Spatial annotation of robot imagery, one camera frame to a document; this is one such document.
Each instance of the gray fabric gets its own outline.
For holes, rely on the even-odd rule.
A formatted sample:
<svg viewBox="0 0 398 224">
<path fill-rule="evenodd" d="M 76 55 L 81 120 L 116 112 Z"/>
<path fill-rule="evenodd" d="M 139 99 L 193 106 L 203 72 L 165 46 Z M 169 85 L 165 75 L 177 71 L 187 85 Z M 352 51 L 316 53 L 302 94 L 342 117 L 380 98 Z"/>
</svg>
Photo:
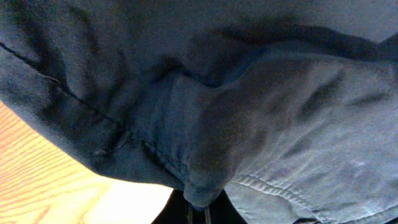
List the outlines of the gray fabric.
<svg viewBox="0 0 398 224">
<path fill-rule="evenodd" d="M 92 171 L 199 207 L 244 185 L 236 207 L 260 192 L 282 222 L 388 222 L 396 3 L 2 1 L 0 99 Z"/>
</svg>

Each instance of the light wood floor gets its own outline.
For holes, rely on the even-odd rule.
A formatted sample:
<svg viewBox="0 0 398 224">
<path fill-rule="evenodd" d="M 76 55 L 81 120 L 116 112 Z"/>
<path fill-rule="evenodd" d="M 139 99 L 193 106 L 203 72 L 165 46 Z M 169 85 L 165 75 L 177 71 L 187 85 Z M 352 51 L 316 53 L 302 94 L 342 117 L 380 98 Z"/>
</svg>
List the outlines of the light wood floor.
<svg viewBox="0 0 398 224">
<path fill-rule="evenodd" d="M 171 191 L 92 173 L 0 102 L 0 224 L 146 224 Z"/>
</svg>

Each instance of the wooden surface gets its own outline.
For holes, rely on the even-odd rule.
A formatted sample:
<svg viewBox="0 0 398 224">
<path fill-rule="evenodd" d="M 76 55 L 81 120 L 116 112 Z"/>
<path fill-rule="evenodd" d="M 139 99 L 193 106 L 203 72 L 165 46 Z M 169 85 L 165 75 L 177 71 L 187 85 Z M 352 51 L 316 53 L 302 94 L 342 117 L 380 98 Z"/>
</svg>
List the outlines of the wooden surface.
<svg viewBox="0 0 398 224">
<path fill-rule="evenodd" d="M 151 223 L 170 193 L 92 173 L 0 102 L 0 224 Z"/>
</svg>

